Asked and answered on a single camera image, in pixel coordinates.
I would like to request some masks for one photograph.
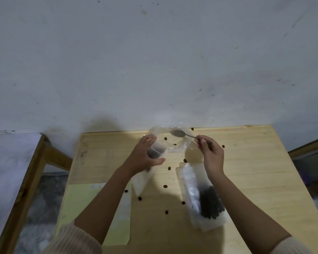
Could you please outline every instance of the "light yellow paper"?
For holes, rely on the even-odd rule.
[[[61,226],[72,222],[81,211],[84,210],[105,184],[106,183],[86,183],[67,186],[66,198],[64,199],[63,208],[59,215],[60,219],[56,234]],[[126,186],[128,192],[124,192],[121,198],[103,243],[104,246],[126,245],[129,241],[131,226],[131,189],[132,185],[128,183]]]

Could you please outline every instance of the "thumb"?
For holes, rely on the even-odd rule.
[[[152,166],[158,166],[158,165],[161,165],[165,162],[165,158],[156,158],[156,159],[153,159],[152,160]]]
[[[202,138],[202,139],[200,140],[200,144],[201,144],[201,147],[202,147],[202,150],[203,150],[204,154],[205,154],[206,152],[211,151],[211,150],[209,149],[209,147],[208,147],[207,141],[206,141],[204,138]]]

